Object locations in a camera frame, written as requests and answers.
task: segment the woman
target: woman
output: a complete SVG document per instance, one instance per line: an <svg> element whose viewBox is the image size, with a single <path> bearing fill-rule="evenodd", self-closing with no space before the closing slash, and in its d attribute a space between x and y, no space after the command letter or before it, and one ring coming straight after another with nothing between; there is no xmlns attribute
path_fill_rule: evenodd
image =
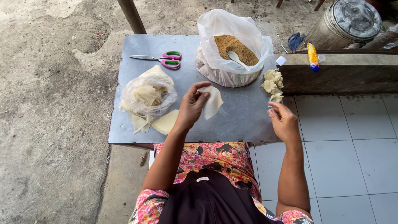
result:
<svg viewBox="0 0 398 224"><path fill-rule="evenodd" d="M142 185L130 223L313 223L297 117L269 102L276 135L285 143L276 216L261 204L247 143L185 143L210 86L199 82L183 97L176 123Z"/></svg>

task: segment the metal table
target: metal table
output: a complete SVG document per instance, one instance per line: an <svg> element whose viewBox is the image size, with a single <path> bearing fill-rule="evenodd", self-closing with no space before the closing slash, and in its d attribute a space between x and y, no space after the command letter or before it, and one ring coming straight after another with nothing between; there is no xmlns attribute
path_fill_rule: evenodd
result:
<svg viewBox="0 0 398 224"><path fill-rule="evenodd" d="M125 37L119 84L109 131L110 144L163 143L167 137L153 127L147 133L139 132L133 135L133 124L129 121L127 112L119 110L124 86L154 65L160 65L158 61L133 59L129 55L161 55L172 50L182 53L181 67L178 70L160 65L174 80L178 93L176 102L168 109L171 111L179 109L182 97L193 83L209 81L196 70L195 56L199 44L198 35L127 35ZM209 120L201 116L187 134L185 141L280 141L267 114L270 94L261 88L263 81L264 78L260 75L251 84L238 88L212 83L212 86L220 90L224 104Z"/></svg>

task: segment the brown sugar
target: brown sugar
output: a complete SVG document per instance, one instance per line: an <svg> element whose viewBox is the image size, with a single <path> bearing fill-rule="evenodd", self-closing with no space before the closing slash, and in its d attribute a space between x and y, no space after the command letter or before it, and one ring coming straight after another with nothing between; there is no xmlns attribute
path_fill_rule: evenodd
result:
<svg viewBox="0 0 398 224"><path fill-rule="evenodd" d="M233 51L245 65L251 66L257 64L258 59L256 55L234 36L221 35L215 36L214 39L219 49L220 56L225 60L231 60L228 56L228 51Z"/></svg>

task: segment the concrete ground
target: concrete ground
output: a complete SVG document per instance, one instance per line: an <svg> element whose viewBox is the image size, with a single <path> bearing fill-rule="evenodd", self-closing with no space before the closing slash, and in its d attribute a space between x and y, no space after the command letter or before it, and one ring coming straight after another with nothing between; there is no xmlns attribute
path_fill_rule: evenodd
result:
<svg viewBox="0 0 398 224"><path fill-rule="evenodd" d="M331 3L314 12L317 1L135 1L152 34L197 34L198 17L215 8L253 17L275 53ZM133 33L117 1L3 0L0 30L0 223L126 223L148 156L107 143Z"/></svg>

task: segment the metal lid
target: metal lid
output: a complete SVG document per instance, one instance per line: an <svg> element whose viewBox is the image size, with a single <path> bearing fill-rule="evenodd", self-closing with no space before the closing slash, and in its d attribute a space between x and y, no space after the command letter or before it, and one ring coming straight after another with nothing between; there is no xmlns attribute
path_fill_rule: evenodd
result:
<svg viewBox="0 0 398 224"><path fill-rule="evenodd" d="M380 31L380 15L364 0L338 0L332 10L338 27L351 36L370 39Z"/></svg>

